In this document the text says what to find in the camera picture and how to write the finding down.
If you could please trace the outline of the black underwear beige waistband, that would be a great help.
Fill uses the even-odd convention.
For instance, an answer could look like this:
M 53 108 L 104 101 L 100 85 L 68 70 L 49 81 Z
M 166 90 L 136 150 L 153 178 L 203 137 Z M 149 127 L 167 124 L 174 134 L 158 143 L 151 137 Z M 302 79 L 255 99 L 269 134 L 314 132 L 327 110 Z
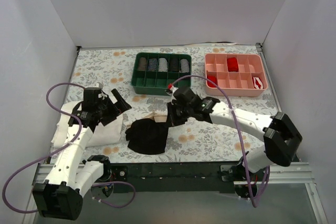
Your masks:
M 151 113 L 134 121 L 125 131 L 128 148 L 144 155 L 163 154 L 169 132 L 166 120 L 166 115 Z

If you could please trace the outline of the pink divided organizer tray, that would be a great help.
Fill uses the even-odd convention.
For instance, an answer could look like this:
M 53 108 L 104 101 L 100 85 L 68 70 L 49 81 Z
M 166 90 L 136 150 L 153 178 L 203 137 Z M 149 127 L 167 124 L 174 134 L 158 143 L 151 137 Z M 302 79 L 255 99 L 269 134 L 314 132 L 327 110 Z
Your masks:
M 237 58 L 239 71 L 229 72 L 227 58 Z M 261 57 L 256 54 L 206 54 L 205 77 L 216 76 L 216 88 L 205 85 L 208 95 L 222 95 L 220 89 L 228 96 L 258 97 L 268 89 L 268 81 Z M 259 77 L 264 89 L 254 88 L 252 77 Z

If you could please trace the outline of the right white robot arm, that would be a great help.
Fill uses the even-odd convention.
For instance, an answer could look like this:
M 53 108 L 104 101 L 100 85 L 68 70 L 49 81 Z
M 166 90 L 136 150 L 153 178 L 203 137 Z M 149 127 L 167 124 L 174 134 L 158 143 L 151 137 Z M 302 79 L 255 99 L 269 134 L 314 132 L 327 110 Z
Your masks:
M 302 141 L 292 120 L 283 112 L 271 116 L 231 109 L 219 99 L 200 98 L 189 87 L 171 87 L 167 92 L 172 97 L 167 103 L 166 124 L 169 127 L 185 124 L 189 118 L 194 118 L 200 122 L 239 128 L 263 142 L 263 146 L 246 152 L 236 165 L 223 171 L 223 175 L 232 180 L 251 180 L 257 172 L 272 164 L 290 166 Z

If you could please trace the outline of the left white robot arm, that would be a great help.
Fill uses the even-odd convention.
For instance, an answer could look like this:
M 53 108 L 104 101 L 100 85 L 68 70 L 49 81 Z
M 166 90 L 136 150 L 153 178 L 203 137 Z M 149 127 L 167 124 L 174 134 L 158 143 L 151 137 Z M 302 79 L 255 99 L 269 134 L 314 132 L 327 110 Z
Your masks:
M 67 133 L 53 168 L 42 183 L 33 187 L 33 197 L 40 215 L 46 218 L 76 220 L 82 210 L 83 198 L 99 183 L 112 191 L 113 171 L 109 158 L 90 156 L 78 171 L 85 148 L 98 125 L 107 126 L 123 112 L 131 109 L 117 89 L 106 94 L 101 87 L 85 88 L 83 100 L 70 112 Z

